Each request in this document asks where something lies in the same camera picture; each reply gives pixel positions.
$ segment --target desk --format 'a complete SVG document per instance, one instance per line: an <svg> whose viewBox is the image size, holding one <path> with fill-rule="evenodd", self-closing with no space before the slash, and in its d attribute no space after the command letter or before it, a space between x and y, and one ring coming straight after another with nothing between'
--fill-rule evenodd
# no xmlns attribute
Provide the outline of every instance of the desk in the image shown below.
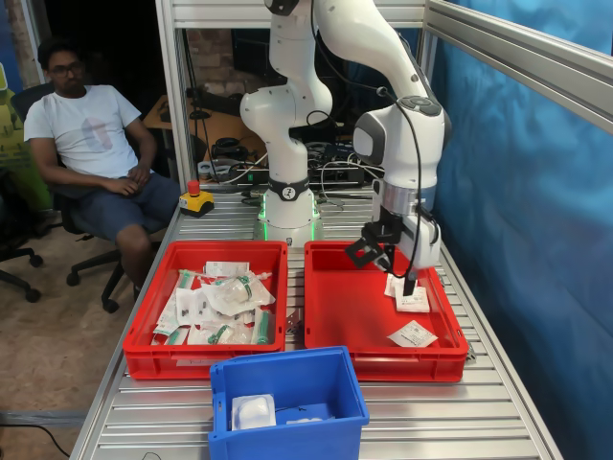
<svg viewBox="0 0 613 460"><path fill-rule="evenodd" d="M170 146L167 139L167 131L172 131L172 123L163 122L160 115L163 112L162 106L166 105L166 107L168 107L168 100L168 96L162 96L157 104L149 111L143 121L145 126L149 129L163 130L166 147ZM193 112L191 98L187 98L187 107L189 108L189 114L191 114ZM211 118L205 120L211 145L213 145L217 139L222 137L234 137L236 139L242 139L241 143L249 150L255 150L258 158L266 153L266 145L262 139L260 139L260 136L245 126L245 123L242 122L240 117L235 117L234 115L228 115L221 112L214 112L213 110L205 109L204 111L211 114ZM195 123L196 120L190 120L190 134L192 136L195 135ZM198 125L198 138L205 143L207 142L202 124Z"/></svg>

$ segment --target floor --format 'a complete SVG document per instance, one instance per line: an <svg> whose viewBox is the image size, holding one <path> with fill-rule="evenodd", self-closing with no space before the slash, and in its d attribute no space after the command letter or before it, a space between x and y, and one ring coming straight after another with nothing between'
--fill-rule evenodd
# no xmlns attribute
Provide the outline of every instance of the floor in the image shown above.
<svg viewBox="0 0 613 460"><path fill-rule="evenodd" d="M24 245L43 258L41 267L30 266L27 257L0 264L42 293L31 304L23 291L0 284L0 419L12 411L84 415L117 346L134 305L132 284L124 277L115 289L112 298L120 309L114 314L100 300L113 264L82 272L80 285L68 287L71 265L113 249L108 241L78 238L59 227ZM79 424L47 427L70 452ZM65 458L35 428L0 428L0 447L4 460Z"/></svg>

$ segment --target man's hand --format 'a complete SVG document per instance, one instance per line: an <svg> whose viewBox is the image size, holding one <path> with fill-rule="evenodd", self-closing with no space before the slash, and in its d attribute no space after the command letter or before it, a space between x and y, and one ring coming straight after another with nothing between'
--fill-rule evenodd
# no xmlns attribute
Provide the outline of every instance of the man's hand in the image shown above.
<svg viewBox="0 0 613 460"><path fill-rule="evenodd" d="M113 194L124 196L134 195L138 192L138 184L132 179L106 179L103 186Z"/></svg>
<svg viewBox="0 0 613 460"><path fill-rule="evenodd" d="M132 179L138 184L139 187L145 187L145 184L149 182L150 169L147 165L139 163L127 173L127 178Z"/></svg>

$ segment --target white cloth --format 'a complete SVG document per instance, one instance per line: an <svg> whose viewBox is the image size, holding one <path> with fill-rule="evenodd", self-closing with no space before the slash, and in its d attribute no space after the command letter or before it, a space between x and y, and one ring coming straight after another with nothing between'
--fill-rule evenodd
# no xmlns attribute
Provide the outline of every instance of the white cloth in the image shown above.
<svg viewBox="0 0 613 460"><path fill-rule="evenodd" d="M66 168L102 177L125 177L138 164L124 128L139 112L113 86L85 86L82 98L57 93L35 102L24 124L24 139L53 138Z"/></svg>

